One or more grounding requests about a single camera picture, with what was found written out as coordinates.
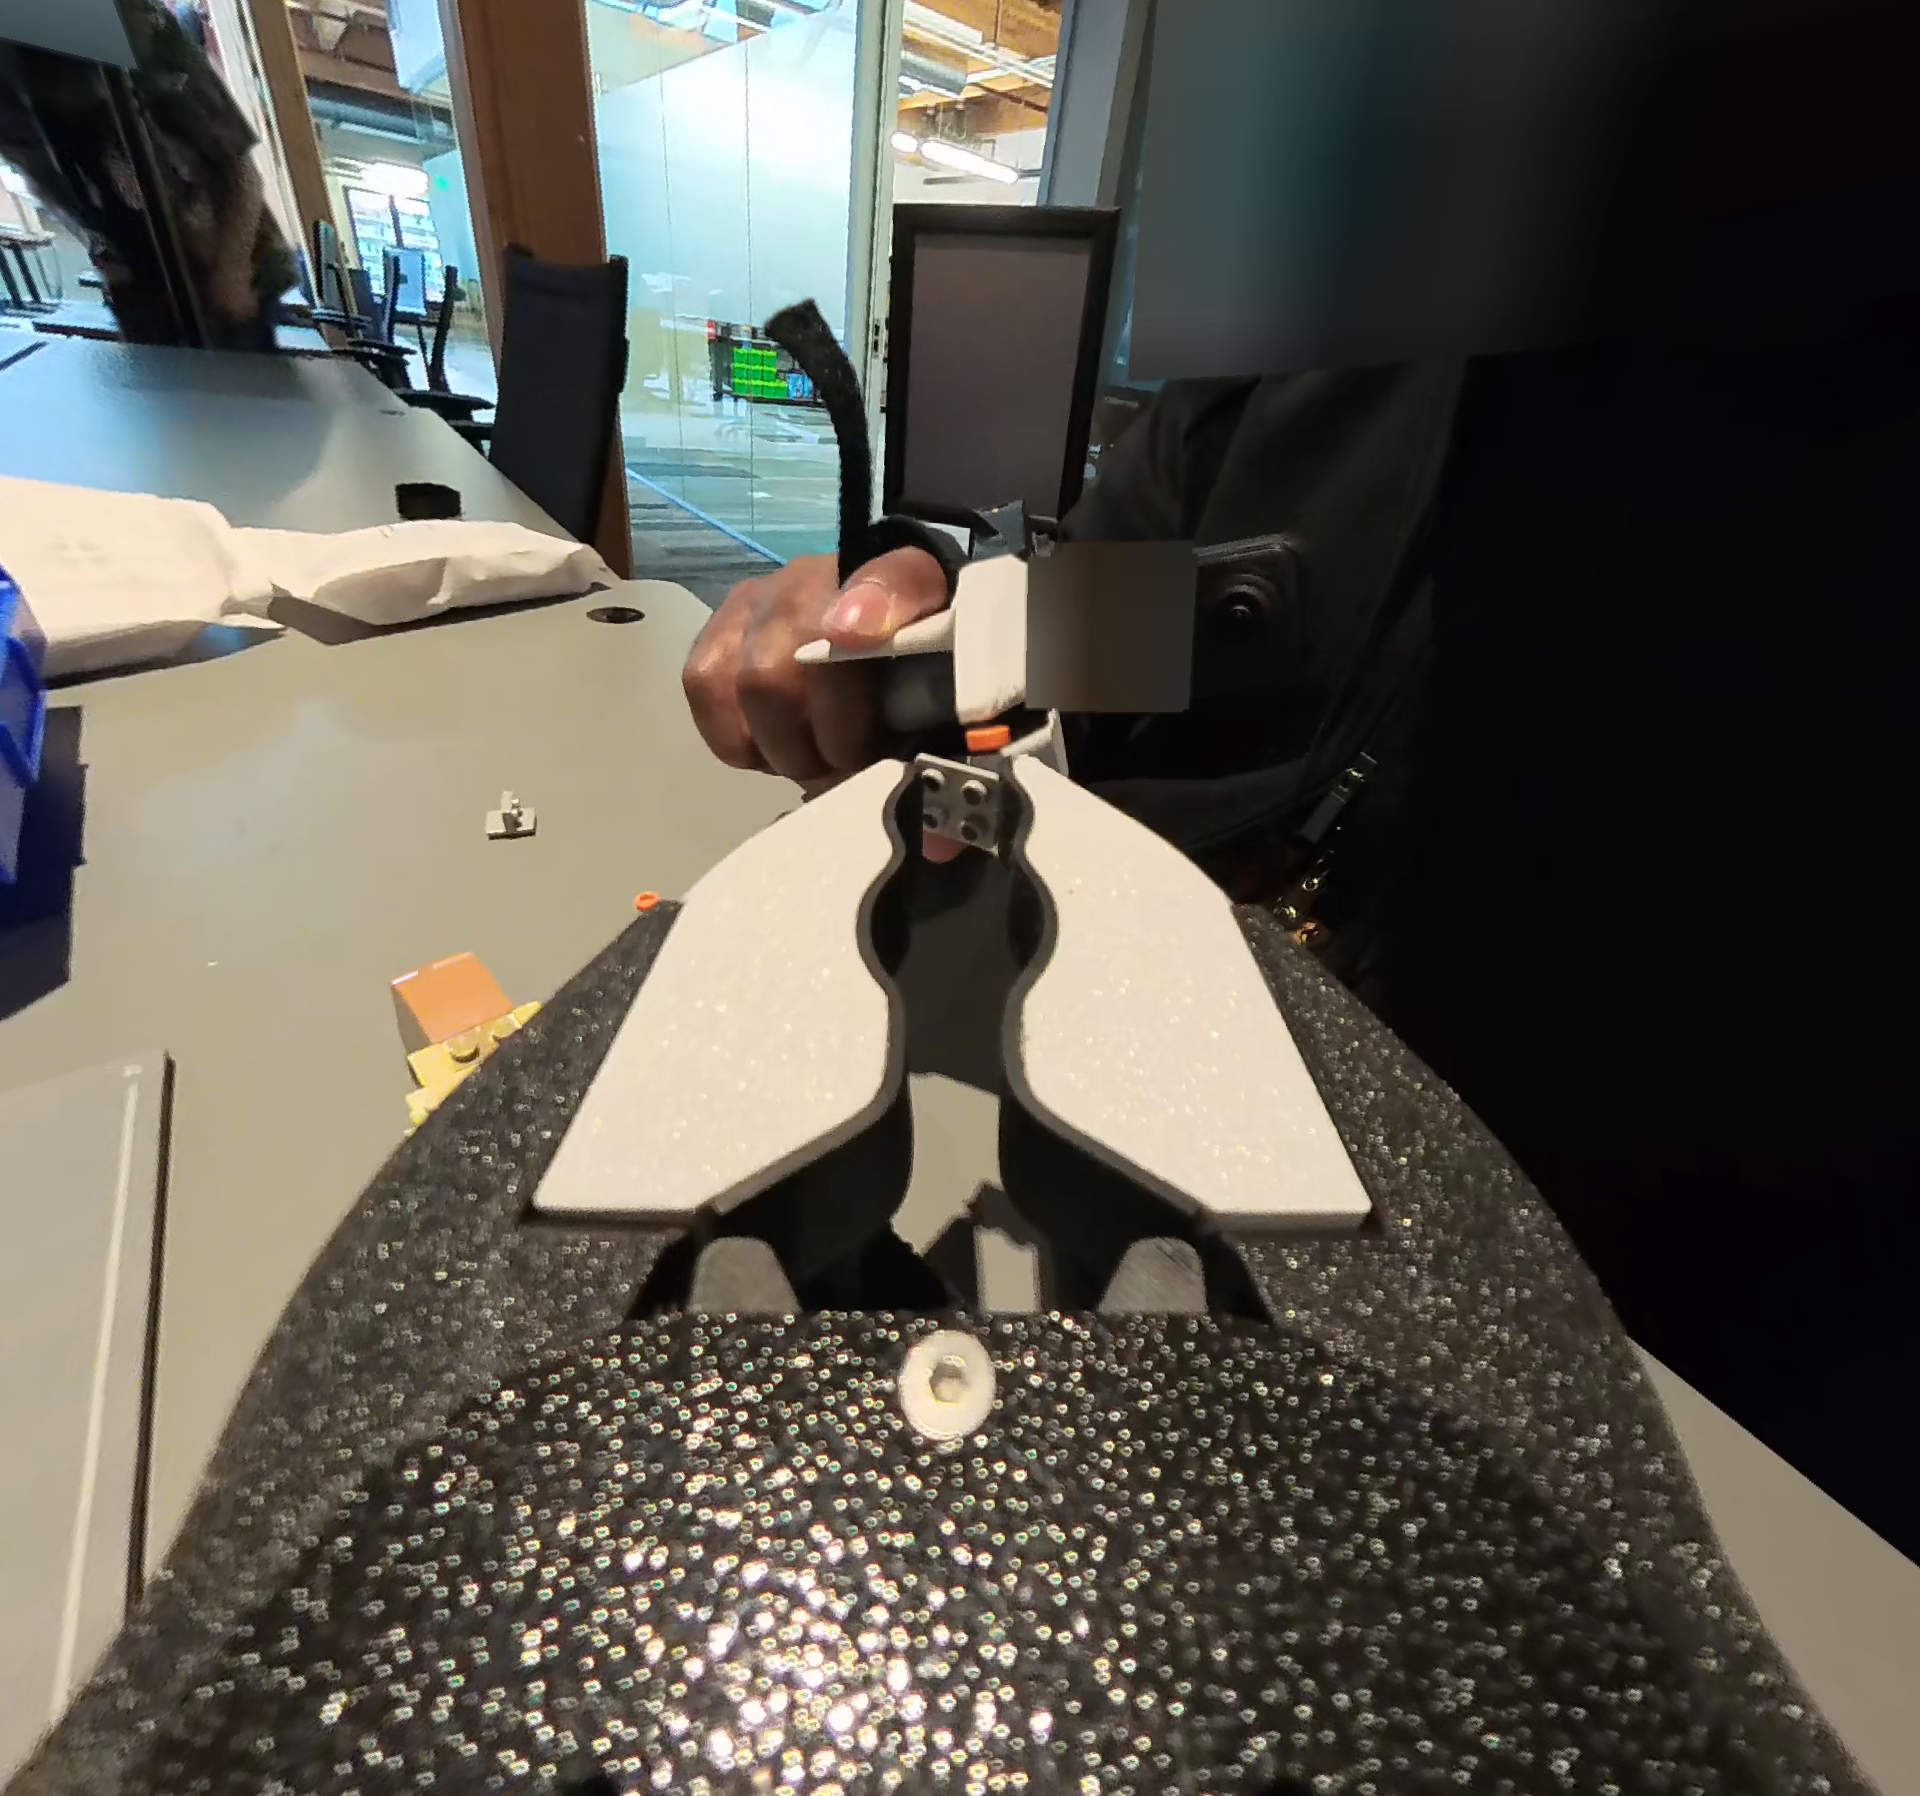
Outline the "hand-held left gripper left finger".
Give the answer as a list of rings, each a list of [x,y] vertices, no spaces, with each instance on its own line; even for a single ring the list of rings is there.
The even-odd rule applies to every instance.
[[[689,890],[533,1203],[679,1223],[732,1211],[899,1092],[872,914],[899,870],[907,764],[884,758]]]

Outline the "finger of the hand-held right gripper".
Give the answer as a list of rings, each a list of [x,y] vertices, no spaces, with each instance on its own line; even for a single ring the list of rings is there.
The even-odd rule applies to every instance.
[[[954,699],[964,726],[1008,721],[1014,742],[996,753],[968,753],[990,768],[1032,756],[1068,776],[1061,714],[1027,695],[1031,567],[1020,559],[973,561],[954,600]]]

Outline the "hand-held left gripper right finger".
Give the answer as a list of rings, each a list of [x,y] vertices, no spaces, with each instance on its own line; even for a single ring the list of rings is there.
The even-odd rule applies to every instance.
[[[1014,996],[1022,1107],[1224,1231],[1357,1231],[1370,1192],[1227,896],[1039,758],[1014,782],[1041,896]]]

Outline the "small dark grey brick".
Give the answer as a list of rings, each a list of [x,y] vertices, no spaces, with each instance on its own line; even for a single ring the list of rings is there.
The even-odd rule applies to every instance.
[[[996,854],[1003,825],[1003,772],[950,756],[916,756],[925,841]]]

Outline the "orange tan brick model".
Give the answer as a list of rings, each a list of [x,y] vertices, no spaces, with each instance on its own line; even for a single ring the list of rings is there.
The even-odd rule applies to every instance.
[[[540,1014],[507,992],[469,951],[397,975],[392,981],[405,1061],[409,1130],[418,1130],[472,1072]]]

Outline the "person's right hand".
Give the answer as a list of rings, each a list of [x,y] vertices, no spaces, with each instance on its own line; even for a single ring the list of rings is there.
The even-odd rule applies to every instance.
[[[800,661],[809,642],[873,652],[948,606],[936,553],[892,548],[842,577],[827,553],[737,585],[689,649],[684,693],[707,749],[727,765],[809,792],[884,758],[879,656]]]

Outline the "black framed screen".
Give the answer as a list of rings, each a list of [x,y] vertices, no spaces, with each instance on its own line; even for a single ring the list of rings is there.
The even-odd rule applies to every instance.
[[[892,212],[880,511],[964,524],[1077,501],[1114,206]]]

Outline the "person's dark jacket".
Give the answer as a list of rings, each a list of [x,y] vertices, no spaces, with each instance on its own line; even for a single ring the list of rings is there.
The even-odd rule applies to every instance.
[[[1916,347],[1151,392],[1070,538],[1280,537],[1250,695],[1092,789],[1327,963],[1625,1328],[1916,1560]]]

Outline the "black office chair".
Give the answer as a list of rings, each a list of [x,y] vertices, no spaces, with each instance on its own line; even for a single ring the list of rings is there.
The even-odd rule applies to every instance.
[[[504,254],[490,465],[571,538],[591,545],[628,369],[628,264]]]

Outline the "wooden pillar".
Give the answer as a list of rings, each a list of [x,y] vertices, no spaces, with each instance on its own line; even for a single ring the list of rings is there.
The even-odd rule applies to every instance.
[[[591,124],[588,0],[436,0],[490,353],[505,330],[504,252],[606,254]]]

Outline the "grey instruction booklet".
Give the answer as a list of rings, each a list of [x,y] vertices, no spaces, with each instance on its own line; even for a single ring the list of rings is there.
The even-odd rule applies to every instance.
[[[145,1579],[174,1063],[3,1097],[3,1777]]]

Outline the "blue plastic bin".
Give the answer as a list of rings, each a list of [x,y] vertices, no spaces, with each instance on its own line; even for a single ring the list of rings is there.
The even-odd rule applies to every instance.
[[[6,921],[63,900],[84,859],[81,711],[50,703],[45,632],[3,575],[3,900]]]

